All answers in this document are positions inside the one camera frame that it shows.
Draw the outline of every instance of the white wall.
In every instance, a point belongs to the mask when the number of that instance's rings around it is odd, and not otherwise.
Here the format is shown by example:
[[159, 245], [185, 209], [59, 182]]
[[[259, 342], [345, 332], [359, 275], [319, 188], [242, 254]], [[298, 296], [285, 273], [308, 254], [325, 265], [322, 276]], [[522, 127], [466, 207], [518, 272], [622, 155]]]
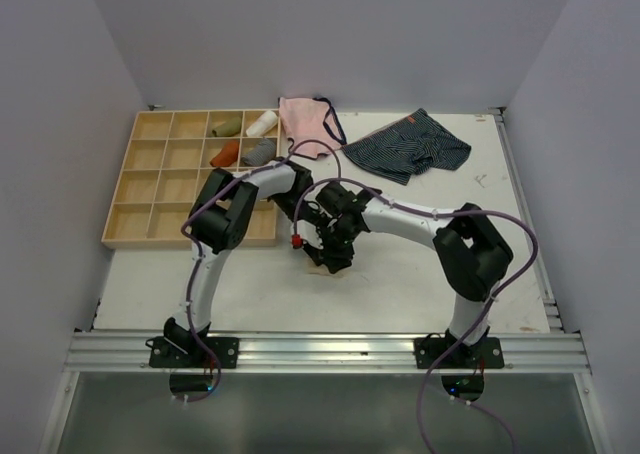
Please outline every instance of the white wall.
[[569, 329], [620, 453], [640, 448], [640, 4], [570, 0], [507, 129]]
[[0, 0], [0, 452], [36, 452], [142, 100], [93, 0]]
[[145, 100], [477, 112], [515, 94], [567, 0], [96, 0]]

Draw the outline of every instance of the glass panel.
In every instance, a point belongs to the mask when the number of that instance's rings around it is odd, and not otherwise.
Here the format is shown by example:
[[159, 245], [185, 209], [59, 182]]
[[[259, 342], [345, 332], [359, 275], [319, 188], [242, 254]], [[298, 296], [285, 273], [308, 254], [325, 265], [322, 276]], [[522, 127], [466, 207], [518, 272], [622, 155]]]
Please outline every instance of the glass panel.
[[[223, 374], [183, 409], [168, 375], [83, 374], [60, 453], [425, 452], [416, 375]], [[511, 452], [495, 420], [428, 389], [427, 431], [443, 453]], [[521, 453], [595, 452], [571, 375], [488, 375], [479, 401], [505, 419]]]

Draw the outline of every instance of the gray cloth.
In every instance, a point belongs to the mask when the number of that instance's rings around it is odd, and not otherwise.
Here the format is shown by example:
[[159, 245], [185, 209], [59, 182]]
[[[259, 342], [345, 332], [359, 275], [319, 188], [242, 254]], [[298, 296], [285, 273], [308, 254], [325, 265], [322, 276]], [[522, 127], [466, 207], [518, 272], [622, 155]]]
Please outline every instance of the gray cloth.
[[273, 139], [262, 139], [256, 147], [242, 156], [242, 162], [251, 167], [264, 166], [276, 157], [276, 150], [277, 144]]

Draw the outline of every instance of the striped shorts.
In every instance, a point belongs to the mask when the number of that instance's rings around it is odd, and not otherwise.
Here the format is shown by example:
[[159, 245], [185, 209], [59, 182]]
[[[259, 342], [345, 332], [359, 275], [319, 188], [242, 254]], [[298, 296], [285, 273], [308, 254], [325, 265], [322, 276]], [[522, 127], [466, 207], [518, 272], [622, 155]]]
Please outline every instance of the striped shorts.
[[431, 167], [456, 170], [469, 158], [471, 146], [418, 109], [343, 146], [342, 152], [365, 171], [406, 186], [412, 174], [422, 174]]

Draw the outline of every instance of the pink cloth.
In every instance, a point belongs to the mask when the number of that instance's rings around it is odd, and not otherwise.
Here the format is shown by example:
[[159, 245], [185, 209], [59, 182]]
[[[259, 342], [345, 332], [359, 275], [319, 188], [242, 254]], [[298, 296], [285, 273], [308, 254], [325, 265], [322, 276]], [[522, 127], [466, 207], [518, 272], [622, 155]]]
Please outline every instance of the pink cloth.
[[[285, 99], [280, 98], [280, 119], [284, 132], [293, 144], [307, 139], [322, 141], [338, 150], [347, 143], [340, 121], [331, 102], [326, 98]], [[309, 142], [300, 147], [296, 154], [310, 159], [329, 154], [321, 144]]]

